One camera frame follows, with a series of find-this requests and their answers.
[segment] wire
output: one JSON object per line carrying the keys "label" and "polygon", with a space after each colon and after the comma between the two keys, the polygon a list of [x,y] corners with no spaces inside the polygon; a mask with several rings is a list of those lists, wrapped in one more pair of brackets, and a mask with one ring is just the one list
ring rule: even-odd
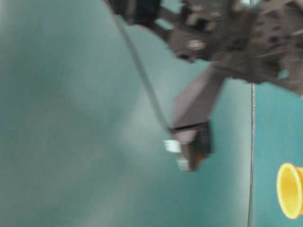
{"label": "wire", "polygon": [[108,0],[104,0],[104,2],[107,4],[109,11],[110,11],[110,15],[113,18],[114,23],[116,24],[121,36],[123,37],[130,53],[132,56],[132,59],[136,65],[136,68],[139,72],[139,76],[141,78],[141,81],[145,87],[146,93],[148,95],[148,98],[151,102],[151,106],[155,112],[155,115],[159,121],[159,123],[161,124],[161,126],[164,128],[164,130],[168,131],[169,133],[172,133],[174,130],[169,126],[168,122],[166,121],[163,111],[161,109],[161,106],[158,102],[156,93],[152,87],[152,84],[150,82],[150,80],[148,79],[147,73],[145,71],[145,68],[142,64],[142,61],[139,57],[139,54],[131,40],[131,38],[129,37],[129,35],[127,34],[125,28],[123,27],[123,25],[121,24],[120,20],[117,18],[117,16],[115,15],[115,13],[113,12]]}

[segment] yellow plastic cup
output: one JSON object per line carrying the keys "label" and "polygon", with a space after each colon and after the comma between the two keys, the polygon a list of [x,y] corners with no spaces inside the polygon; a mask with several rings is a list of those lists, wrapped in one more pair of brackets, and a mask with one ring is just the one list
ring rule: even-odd
{"label": "yellow plastic cup", "polygon": [[290,163],[281,165],[276,182],[278,200],[289,219],[303,214],[303,168]]}

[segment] teal wall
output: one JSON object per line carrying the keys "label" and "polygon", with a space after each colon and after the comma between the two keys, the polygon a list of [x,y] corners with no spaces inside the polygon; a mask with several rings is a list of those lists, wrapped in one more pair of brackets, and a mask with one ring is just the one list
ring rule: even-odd
{"label": "teal wall", "polygon": [[303,101],[270,84],[256,87],[253,223],[256,227],[301,227],[289,220],[276,195],[276,176],[285,162],[303,166]]}
{"label": "teal wall", "polygon": [[[178,61],[154,35],[127,30],[169,119],[207,63]],[[227,81],[212,115],[215,153],[182,173],[99,0],[1,0],[0,48],[0,226],[246,226],[249,84]]]}

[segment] gray metal part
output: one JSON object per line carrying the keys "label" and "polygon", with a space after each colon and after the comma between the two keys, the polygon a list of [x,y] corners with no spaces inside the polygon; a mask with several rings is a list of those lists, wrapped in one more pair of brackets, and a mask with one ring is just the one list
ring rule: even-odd
{"label": "gray metal part", "polygon": [[173,127],[181,128],[209,121],[212,107],[226,77],[210,65],[175,100]]}
{"label": "gray metal part", "polygon": [[[248,49],[254,69],[253,82],[271,82],[303,94],[303,9],[302,1],[261,1]],[[279,73],[288,71],[286,79]]]}
{"label": "gray metal part", "polygon": [[185,0],[184,2],[190,5],[198,17],[206,20],[215,20],[219,15],[225,14],[226,6],[229,4],[227,0]]}
{"label": "gray metal part", "polygon": [[[206,43],[206,46],[201,50],[192,50],[187,43],[193,40]],[[209,60],[213,51],[216,49],[216,41],[213,40],[210,42],[210,40],[208,34],[202,35],[175,28],[170,36],[169,47],[175,53],[176,57],[189,62],[194,62],[197,59]]]}
{"label": "gray metal part", "polygon": [[215,66],[240,73],[240,78],[249,82],[252,80],[253,69],[250,60],[252,56],[247,46],[257,15],[254,9],[234,14],[220,48],[212,57]]}

